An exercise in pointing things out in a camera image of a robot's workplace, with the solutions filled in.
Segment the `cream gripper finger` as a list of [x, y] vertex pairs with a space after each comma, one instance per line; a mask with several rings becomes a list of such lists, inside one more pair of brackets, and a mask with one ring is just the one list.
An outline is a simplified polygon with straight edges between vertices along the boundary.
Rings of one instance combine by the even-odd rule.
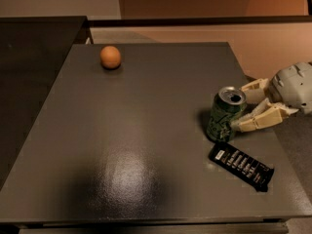
[[240, 88], [245, 94], [248, 104], [259, 104], [267, 97], [269, 80], [267, 78], [256, 79]]
[[281, 102], [270, 102], [264, 99], [251, 113], [231, 122], [233, 131], [246, 133], [281, 124], [285, 119], [297, 112]]

